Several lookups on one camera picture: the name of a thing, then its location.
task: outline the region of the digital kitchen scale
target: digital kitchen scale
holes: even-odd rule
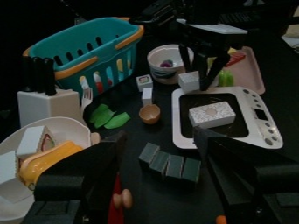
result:
[[[180,148],[197,149],[190,109],[217,102],[229,103],[237,118],[234,123],[212,130],[268,149],[284,147],[284,138],[260,94],[245,87],[210,87],[208,91],[190,93],[181,88],[173,91],[173,141]]]

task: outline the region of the pink tray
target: pink tray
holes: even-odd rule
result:
[[[248,55],[246,58],[224,69],[232,71],[236,86],[249,88],[262,95],[266,92],[266,87],[254,51],[249,46],[245,46],[240,51]]]

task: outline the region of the small white cube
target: small white cube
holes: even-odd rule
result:
[[[190,108],[193,127],[198,125],[205,129],[218,127],[234,123],[236,117],[237,114],[226,101]]]
[[[146,87],[143,90],[143,104],[154,104],[154,88]]]
[[[17,203],[34,195],[34,192],[18,178],[17,167],[15,150],[11,150],[0,155],[0,196],[11,203]]]
[[[151,88],[154,86],[153,77],[150,74],[135,77],[139,92],[143,92],[145,88]]]
[[[201,89],[200,71],[180,74],[180,85],[185,93]]]
[[[17,156],[27,159],[38,151],[47,151],[54,148],[57,141],[47,126],[37,126],[26,129],[23,140],[17,150]]]

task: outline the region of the orange basket handle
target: orange basket handle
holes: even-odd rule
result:
[[[81,70],[83,70],[91,64],[94,64],[98,60],[99,60],[99,57],[95,56],[91,59],[87,59],[86,61],[79,63],[77,66],[74,66],[63,71],[55,72],[57,80],[61,80],[61,79],[65,79],[65,78],[73,76],[75,73],[78,73]]]
[[[129,21],[130,17],[119,17],[121,19]],[[123,40],[118,45],[117,45],[117,50],[119,50],[121,48],[123,48],[125,46],[127,46],[129,44],[131,44],[134,41],[137,41],[138,39],[142,38],[142,36],[145,35],[146,29],[142,25],[139,25],[139,29],[137,31],[137,33],[130,36],[126,40]]]

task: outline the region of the knife block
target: knife block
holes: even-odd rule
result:
[[[22,127],[45,118],[65,116],[78,120],[87,126],[81,113],[79,92],[58,89],[58,94],[18,92],[19,114]]]

